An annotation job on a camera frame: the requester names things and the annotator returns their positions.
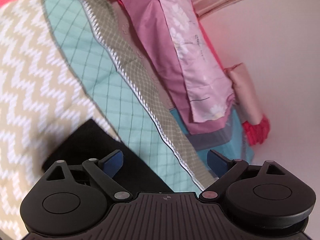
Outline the peach bolster pillow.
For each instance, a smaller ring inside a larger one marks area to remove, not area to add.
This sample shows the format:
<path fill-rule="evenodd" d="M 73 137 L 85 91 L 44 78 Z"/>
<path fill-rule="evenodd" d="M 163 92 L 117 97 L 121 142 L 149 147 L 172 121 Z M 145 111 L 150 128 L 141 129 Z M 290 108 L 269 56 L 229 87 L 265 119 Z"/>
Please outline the peach bolster pillow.
<path fill-rule="evenodd" d="M 244 63 L 226 68 L 225 73 L 232 81 L 235 91 L 237 110 L 242 122 L 258 125 L 263 119 L 264 113 L 255 91 L 255 86 Z"/>

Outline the pink floral pillow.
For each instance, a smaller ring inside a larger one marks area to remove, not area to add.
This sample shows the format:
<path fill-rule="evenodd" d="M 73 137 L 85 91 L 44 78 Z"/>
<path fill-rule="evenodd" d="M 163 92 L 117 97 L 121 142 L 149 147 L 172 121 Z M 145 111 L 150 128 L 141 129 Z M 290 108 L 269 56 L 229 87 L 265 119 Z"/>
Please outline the pink floral pillow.
<path fill-rule="evenodd" d="M 225 127 L 234 100 L 191 0 L 117 0 L 191 134 Z"/>

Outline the red knitted blanket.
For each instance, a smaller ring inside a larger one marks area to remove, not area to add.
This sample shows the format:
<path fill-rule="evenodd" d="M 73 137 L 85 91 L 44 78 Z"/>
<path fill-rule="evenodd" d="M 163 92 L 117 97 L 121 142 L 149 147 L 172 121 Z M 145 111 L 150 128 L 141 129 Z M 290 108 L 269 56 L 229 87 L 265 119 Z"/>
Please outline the red knitted blanket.
<path fill-rule="evenodd" d="M 245 120 L 242 122 L 242 127 L 250 146 L 262 144 L 267 139 L 271 128 L 270 121 L 264 114 L 259 124 L 252 125 Z"/>

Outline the black pants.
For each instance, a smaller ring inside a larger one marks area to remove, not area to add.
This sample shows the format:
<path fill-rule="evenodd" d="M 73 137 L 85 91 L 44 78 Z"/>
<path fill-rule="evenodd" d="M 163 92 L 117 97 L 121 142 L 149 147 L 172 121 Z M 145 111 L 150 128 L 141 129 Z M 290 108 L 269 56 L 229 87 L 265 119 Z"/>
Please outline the black pants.
<path fill-rule="evenodd" d="M 114 176 L 108 175 L 119 185 L 133 195 L 172 193 L 172 189 L 140 157 L 114 140 L 92 119 L 83 123 L 49 155 L 42 170 L 47 171 L 57 160 L 65 160 L 68 165 L 81 165 L 90 158 L 101 160 L 115 150 L 123 153 L 123 165 Z"/>

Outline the patterned quilt bedspread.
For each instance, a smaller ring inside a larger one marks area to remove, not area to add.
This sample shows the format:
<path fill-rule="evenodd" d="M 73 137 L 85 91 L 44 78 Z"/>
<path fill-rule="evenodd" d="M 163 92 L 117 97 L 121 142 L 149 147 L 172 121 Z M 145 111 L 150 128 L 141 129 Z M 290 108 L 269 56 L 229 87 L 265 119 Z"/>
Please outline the patterned quilt bedspread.
<path fill-rule="evenodd" d="M 27 230 L 20 204 L 50 152 L 88 119 L 117 133 L 85 94 L 57 47 L 44 0 L 1 7 L 1 236 Z"/>

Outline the blue grey striped pillow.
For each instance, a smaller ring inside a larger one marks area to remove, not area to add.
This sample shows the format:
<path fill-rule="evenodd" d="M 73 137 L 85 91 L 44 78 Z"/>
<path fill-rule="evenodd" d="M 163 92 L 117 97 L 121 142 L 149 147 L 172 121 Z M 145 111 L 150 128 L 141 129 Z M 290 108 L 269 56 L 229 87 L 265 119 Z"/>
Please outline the blue grey striped pillow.
<path fill-rule="evenodd" d="M 212 133 L 195 135 L 188 132 L 176 109 L 172 109 L 170 113 L 204 163 L 207 162 L 207 153 L 209 150 L 215 150 L 228 159 L 244 159 L 248 163 L 253 160 L 254 152 L 248 144 L 238 113 L 235 109 L 232 109 L 224 128 Z"/>

